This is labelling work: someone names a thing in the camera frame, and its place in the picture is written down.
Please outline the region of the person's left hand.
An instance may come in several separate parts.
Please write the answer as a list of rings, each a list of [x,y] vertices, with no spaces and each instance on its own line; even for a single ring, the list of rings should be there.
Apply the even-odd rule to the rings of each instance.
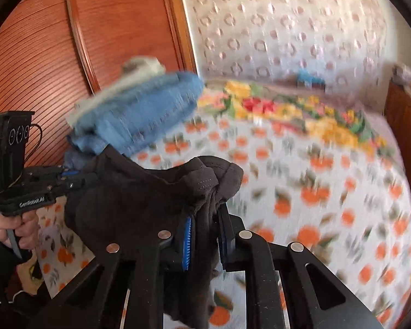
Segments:
[[[21,249],[31,250],[37,246],[39,224],[35,210],[16,217],[6,217],[0,214],[0,242],[10,247],[11,242],[7,235],[8,229],[13,230],[20,239],[19,247]]]

